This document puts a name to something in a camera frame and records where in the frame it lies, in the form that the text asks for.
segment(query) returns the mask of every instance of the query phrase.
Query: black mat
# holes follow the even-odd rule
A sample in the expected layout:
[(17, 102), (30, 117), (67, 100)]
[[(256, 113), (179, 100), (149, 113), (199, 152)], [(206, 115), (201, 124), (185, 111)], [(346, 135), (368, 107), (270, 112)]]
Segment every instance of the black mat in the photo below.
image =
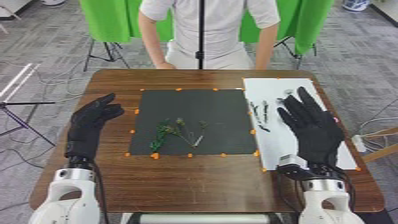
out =
[(183, 90), (144, 91), (140, 113), (135, 120), (131, 155), (151, 154), (151, 142), (156, 136), (156, 125), (170, 119), (183, 118), (193, 139), (201, 136), (199, 121), (206, 121), (204, 138), (195, 150), (183, 139), (167, 135), (161, 155), (250, 154), (256, 151), (252, 125), (247, 115), (247, 103), (241, 90)]

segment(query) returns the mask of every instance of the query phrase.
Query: robotic hand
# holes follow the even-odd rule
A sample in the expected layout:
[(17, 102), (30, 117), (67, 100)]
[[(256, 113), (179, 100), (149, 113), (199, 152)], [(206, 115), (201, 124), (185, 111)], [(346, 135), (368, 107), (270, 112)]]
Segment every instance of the robotic hand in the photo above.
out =
[[(92, 164), (105, 122), (124, 113), (121, 105), (108, 104), (113, 98), (115, 94), (97, 98), (73, 114), (65, 146), (69, 162), (57, 170), (46, 201), (33, 212), (30, 224), (99, 223)], [(81, 192), (80, 198), (60, 200), (76, 191)]]
[[(353, 214), (341, 178), (343, 170), (336, 167), (337, 148), (344, 139), (343, 131), (328, 111), (323, 111), (304, 89), (298, 88), (302, 102), (289, 96), (279, 115), (298, 140), (298, 156), (280, 158), (277, 171), (288, 178), (302, 181), (305, 208), (300, 214), (300, 224), (362, 224)], [(323, 209), (328, 201), (334, 210)]]

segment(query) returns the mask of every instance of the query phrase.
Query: microphone stand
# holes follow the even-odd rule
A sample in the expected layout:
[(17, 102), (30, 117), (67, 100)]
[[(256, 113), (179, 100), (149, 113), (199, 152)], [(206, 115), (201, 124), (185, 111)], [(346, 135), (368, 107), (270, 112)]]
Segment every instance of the microphone stand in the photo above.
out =
[(199, 70), (204, 67), (204, 1), (199, 0), (199, 51), (195, 52)]

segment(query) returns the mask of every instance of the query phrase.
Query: orange tape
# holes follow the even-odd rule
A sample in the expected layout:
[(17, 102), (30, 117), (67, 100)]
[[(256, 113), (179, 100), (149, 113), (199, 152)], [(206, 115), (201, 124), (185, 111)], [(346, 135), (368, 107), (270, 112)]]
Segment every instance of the orange tape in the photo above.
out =
[(151, 158), (153, 158), (154, 160), (160, 158), (160, 155), (158, 155), (156, 152), (151, 154)]
[(259, 157), (259, 150), (256, 150), (256, 152), (252, 153), (252, 155), (254, 155), (256, 157)]

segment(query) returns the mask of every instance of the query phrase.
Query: gray floor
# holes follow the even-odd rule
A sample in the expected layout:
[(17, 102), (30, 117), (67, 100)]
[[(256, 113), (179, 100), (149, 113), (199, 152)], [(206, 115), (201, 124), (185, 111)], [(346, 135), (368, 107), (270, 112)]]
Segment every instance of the gray floor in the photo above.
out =
[[(10, 32), (0, 32), (0, 89), (26, 63), (41, 63), (39, 75), (44, 82), (58, 83), (73, 74), (71, 85), (48, 86), (44, 99), (60, 101), (55, 106), (39, 108), (32, 126), (57, 141), (57, 136), (67, 123), (71, 111), (78, 102), (92, 72), (103, 67), (122, 68), (121, 62), (108, 64), (94, 62), (89, 72), (81, 73), (81, 64), (74, 71), (49, 80), (80, 62), (87, 53), (89, 33), (83, 22), (78, 1), (69, 0), (65, 5), (49, 8), (39, 2), (21, 14), (23, 21), (2, 21)], [(124, 44), (122, 54), (133, 68), (151, 68), (149, 57), (142, 47), (142, 41), (131, 40)], [(293, 69), (295, 61), (279, 47), (272, 58), (272, 69)], [(362, 13), (348, 13), (339, 6), (332, 8), (325, 28), (318, 38), (318, 57), (307, 53), (302, 69), (316, 74), (343, 122), (350, 133), (359, 124), (373, 117), (382, 107), (398, 98), (398, 29), (384, 18), (368, 9)], [(37, 74), (32, 76), (12, 101), (33, 101), (42, 99), (44, 84)], [(12, 111), (26, 116), (30, 107), (12, 107)], [(396, 116), (398, 103), (389, 107), (378, 117)], [(14, 122), (0, 114), (0, 131), (14, 127)], [(366, 132), (380, 127), (396, 125), (396, 120), (378, 122), (366, 127)], [(10, 150), (16, 149), (25, 158), (33, 157), (48, 148), (46, 142), (33, 139), (26, 131), (0, 138), (0, 223), (26, 223), (32, 210), (28, 205), (2, 210), (9, 205), (28, 201), (33, 184), (41, 175), (41, 169), (19, 164), (21, 162)], [(32, 162), (46, 164), (51, 153), (46, 153)], [(385, 196), (385, 209), (398, 207), (398, 155), (389, 156), (368, 164), (373, 177)], [(391, 212), (398, 223), (398, 210)]]

